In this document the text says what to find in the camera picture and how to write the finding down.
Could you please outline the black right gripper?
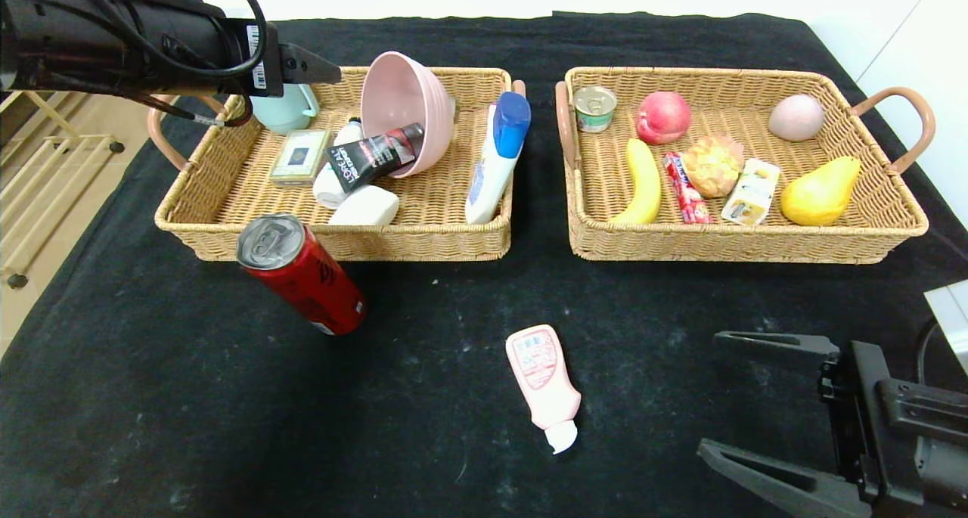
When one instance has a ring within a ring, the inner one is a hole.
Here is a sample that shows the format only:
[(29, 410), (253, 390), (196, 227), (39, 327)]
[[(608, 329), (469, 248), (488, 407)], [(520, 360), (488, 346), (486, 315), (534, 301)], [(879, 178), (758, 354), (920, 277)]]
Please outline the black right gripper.
[(873, 343), (840, 355), (821, 335), (724, 330), (713, 342), (788, 370), (823, 365), (819, 390), (845, 479), (702, 439), (697, 454), (720, 476), (794, 517), (966, 515), (965, 393), (896, 379)]

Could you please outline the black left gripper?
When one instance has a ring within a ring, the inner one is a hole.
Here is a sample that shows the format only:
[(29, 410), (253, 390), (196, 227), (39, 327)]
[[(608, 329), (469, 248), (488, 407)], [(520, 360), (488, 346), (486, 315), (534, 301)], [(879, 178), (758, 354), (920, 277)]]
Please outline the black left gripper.
[(205, 2), (150, 2), (147, 39), (163, 54), (148, 58), (157, 72), (155, 93), (270, 97), (281, 94), (283, 82), (342, 81), (338, 64), (299, 45), (279, 45), (276, 26)]

